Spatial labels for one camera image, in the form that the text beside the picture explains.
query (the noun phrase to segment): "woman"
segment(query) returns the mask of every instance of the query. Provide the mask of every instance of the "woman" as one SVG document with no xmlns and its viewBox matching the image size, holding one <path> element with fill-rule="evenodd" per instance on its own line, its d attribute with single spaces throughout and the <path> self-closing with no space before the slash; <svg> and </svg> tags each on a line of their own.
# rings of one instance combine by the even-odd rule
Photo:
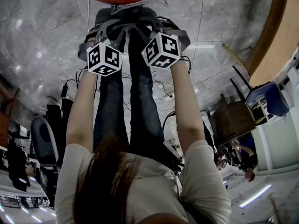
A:
<svg viewBox="0 0 299 224">
<path fill-rule="evenodd" d="M 67 147 L 57 184 L 57 222 L 228 223 L 231 212 L 222 179 L 205 141 L 198 103 L 184 61 L 171 67 L 178 136 L 185 155 L 179 193 L 163 156 L 164 135 L 152 97 L 152 77 L 132 29 L 131 141 L 123 117 L 121 72 L 101 78 L 93 130 L 96 75 L 84 72 L 67 126 Z"/>
</svg>

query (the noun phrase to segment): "seated person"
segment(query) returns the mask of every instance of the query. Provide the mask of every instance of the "seated person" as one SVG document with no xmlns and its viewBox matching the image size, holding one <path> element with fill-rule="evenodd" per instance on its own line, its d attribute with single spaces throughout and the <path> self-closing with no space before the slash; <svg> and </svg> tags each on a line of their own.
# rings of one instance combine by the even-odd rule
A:
<svg viewBox="0 0 299 224">
<path fill-rule="evenodd" d="M 246 134 L 239 138 L 238 141 L 234 141 L 233 148 L 240 161 L 239 169 L 245 172 L 246 180 L 251 182 L 256 176 L 253 170 L 257 166 L 256 147 L 252 135 Z"/>
</svg>

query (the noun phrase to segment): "dark jeans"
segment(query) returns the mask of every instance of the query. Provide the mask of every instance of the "dark jeans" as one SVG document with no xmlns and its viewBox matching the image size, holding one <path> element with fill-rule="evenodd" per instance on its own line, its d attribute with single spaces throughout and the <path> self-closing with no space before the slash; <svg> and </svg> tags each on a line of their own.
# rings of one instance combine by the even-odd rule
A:
<svg viewBox="0 0 299 224">
<path fill-rule="evenodd" d="M 130 144 L 124 122 L 123 84 L 120 70 L 110 76 L 101 77 L 100 103 L 93 130 L 93 149 L 95 150 L 106 137 L 118 137 L 128 145 L 129 153 L 152 158 L 165 164 L 165 157 L 161 155 L 164 148 L 164 134 L 153 99 L 152 76 L 150 68 L 141 55 L 145 46 L 139 33 L 132 29 L 128 46 L 132 77 Z M 120 51 L 123 51 L 123 48 L 124 42 L 120 46 Z"/>
<path fill-rule="evenodd" d="M 62 112 L 58 105 L 47 105 L 47 121 L 53 131 L 57 151 L 59 154 L 58 165 L 62 165 L 66 147 L 66 127 L 73 102 L 69 99 L 62 99 Z"/>
</svg>

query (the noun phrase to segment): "hair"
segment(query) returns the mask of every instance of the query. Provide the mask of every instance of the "hair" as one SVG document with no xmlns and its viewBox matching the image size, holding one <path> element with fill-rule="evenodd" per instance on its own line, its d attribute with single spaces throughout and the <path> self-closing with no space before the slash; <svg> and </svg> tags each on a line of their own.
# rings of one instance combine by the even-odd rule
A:
<svg viewBox="0 0 299 224">
<path fill-rule="evenodd" d="M 255 175 L 254 172 L 252 171 L 251 179 L 249 180 L 249 182 L 251 182 L 252 180 L 254 180 L 255 177 L 256 177 L 256 175 Z"/>
<path fill-rule="evenodd" d="M 140 162 L 128 162 L 125 147 L 118 138 L 105 139 L 87 170 L 78 176 L 73 202 L 75 223 L 133 222 L 126 220 L 127 197 Z"/>
</svg>

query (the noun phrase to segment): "gray tile floor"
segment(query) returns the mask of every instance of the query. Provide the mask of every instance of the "gray tile floor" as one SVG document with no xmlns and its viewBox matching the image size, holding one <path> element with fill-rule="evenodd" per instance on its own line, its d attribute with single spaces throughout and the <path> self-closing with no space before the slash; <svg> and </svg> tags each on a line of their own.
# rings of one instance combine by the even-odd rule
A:
<svg viewBox="0 0 299 224">
<path fill-rule="evenodd" d="M 185 54 L 193 61 L 191 80 L 201 109 L 213 109 L 221 93 L 230 99 L 237 97 L 230 78 L 246 92 L 231 68 L 234 60 L 221 45 L 226 43 L 242 59 L 248 58 L 248 47 L 258 40 L 271 0 L 168 0 L 168 3 L 169 7 L 159 4 L 149 7 L 187 31 L 191 45 Z M 0 7 L 0 74 L 20 88 L 19 100 L 29 110 L 44 114 L 47 96 L 59 100 L 65 81 L 74 78 L 76 70 L 85 65 L 77 58 L 77 49 L 87 34 L 88 0 L 0 0 Z M 104 7 L 109 5 L 91 0 L 90 27 L 97 11 Z M 129 74 L 127 53 L 122 71 Z M 153 71 L 157 72 L 155 80 L 172 83 L 169 71 Z M 125 103 L 130 108 L 130 80 L 124 78 L 123 82 Z M 69 85 L 69 95 L 74 97 L 75 84 Z M 170 85 L 165 88 L 167 92 L 173 91 Z M 161 121 L 174 107 L 172 100 L 160 100 L 165 96 L 155 84 L 154 98 Z M 128 108 L 124 107 L 130 133 Z M 165 139 L 172 138 L 171 128 L 167 127 Z"/>
</svg>

